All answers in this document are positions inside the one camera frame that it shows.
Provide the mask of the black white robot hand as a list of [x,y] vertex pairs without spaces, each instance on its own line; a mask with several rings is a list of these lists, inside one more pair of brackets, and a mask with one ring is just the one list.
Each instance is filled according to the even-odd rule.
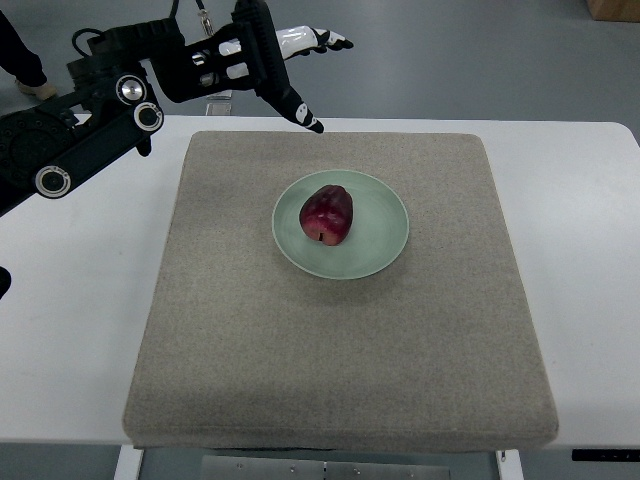
[[291,86],[285,61],[312,52],[348,50],[353,42],[334,31],[309,26],[278,31],[264,1],[238,1],[232,20],[256,95],[289,122],[323,133],[321,121]]

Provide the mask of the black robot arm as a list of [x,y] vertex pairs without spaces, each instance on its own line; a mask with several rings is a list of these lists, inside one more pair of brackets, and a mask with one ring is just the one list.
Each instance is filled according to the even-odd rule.
[[132,149],[150,154],[164,114],[142,61],[175,103],[249,86],[226,74],[242,56],[220,51],[226,41],[240,45],[248,30],[234,12],[230,24],[192,45],[173,16],[94,31],[90,50],[68,66],[72,93],[2,116],[1,212],[35,194],[61,198]]

